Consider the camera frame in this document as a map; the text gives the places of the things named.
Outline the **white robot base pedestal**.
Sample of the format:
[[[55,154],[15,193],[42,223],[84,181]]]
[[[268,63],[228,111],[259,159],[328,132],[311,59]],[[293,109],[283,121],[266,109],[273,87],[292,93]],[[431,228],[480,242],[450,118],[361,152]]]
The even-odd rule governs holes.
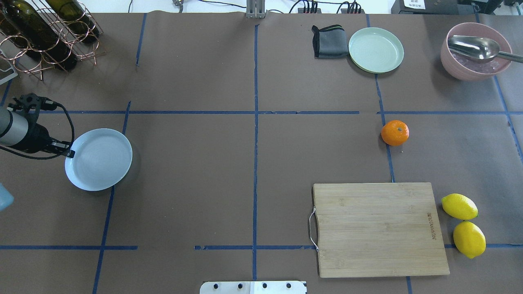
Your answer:
[[[305,281],[208,281],[200,294],[307,294]]]

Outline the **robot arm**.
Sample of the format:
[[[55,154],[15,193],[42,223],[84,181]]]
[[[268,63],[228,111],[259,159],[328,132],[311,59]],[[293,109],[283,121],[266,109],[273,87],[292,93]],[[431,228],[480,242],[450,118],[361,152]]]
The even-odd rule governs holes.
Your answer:
[[[67,109],[60,103],[38,96],[34,93],[13,97],[14,102],[1,109],[0,143],[1,149],[15,156],[34,160],[48,160],[65,156],[74,158],[72,145],[75,130]],[[58,141],[40,125],[38,117],[41,110],[54,111],[61,108],[71,128],[70,141]]]

